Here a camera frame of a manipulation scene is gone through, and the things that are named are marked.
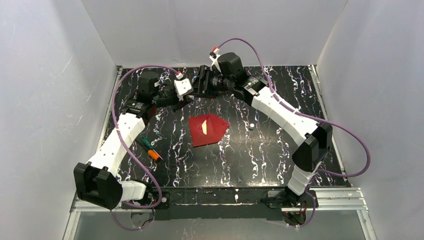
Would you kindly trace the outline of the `peach lined letter paper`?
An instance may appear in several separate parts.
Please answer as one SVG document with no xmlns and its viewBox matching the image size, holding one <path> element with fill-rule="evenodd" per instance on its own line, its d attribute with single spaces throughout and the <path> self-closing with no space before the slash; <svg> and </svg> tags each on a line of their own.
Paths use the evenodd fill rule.
<svg viewBox="0 0 424 240">
<path fill-rule="evenodd" d="M 205 119 L 205 120 L 202 122 L 202 124 L 201 124 L 201 130 L 202 130 L 202 133 L 203 133 L 204 135 L 207 135 L 207 134 L 208 134 L 207 119 Z"/>
</svg>

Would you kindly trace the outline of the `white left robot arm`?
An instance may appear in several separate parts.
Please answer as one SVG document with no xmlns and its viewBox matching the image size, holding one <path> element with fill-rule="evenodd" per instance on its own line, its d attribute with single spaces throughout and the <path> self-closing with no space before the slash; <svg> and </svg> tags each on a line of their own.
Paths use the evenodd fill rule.
<svg viewBox="0 0 424 240">
<path fill-rule="evenodd" d="M 117 127 L 87 162 L 75 166 L 73 176 L 78 198 L 108 210 L 124 201 L 143 199 L 146 184 L 117 180 L 121 162 L 157 108 L 181 105 L 192 91 L 191 81 L 182 73 L 169 84 L 161 83 L 156 72 L 142 72 L 136 90 L 119 111 Z"/>
</svg>

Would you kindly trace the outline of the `red paper envelope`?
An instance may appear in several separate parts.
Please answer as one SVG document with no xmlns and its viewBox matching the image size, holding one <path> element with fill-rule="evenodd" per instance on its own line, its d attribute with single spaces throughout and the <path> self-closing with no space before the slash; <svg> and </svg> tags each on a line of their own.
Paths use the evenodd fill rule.
<svg viewBox="0 0 424 240">
<path fill-rule="evenodd" d="M 202 133 L 201 124 L 207 120 L 207 135 Z M 193 116 L 188 119 L 193 147 L 218 143 L 226 133 L 230 123 L 215 114 Z"/>
</svg>

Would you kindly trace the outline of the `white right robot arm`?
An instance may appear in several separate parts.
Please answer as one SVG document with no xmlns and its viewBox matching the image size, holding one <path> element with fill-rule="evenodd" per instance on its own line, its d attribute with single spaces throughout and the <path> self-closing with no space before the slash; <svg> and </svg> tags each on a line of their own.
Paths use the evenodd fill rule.
<svg viewBox="0 0 424 240">
<path fill-rule="evenodd" d="M 333 127 L 300 116 L 288 103 L 278 99 L 267 80 L 249 74 L 241 58 L 234 52 L 210 52 L 209 59 L 211 66 L 201 65 L 194 79 L 193 95 L 214 98 L 224 92 L 231 92 L 238 100 L 267 115 L 290 135 L 297 144 L 292 154 L 294 169 L 291 178 L 282 193 L 269 197 L 265 202 L 298 203 L 306 194 L 308 184 L 323 158 L 330 151 Z"/>
</svg>

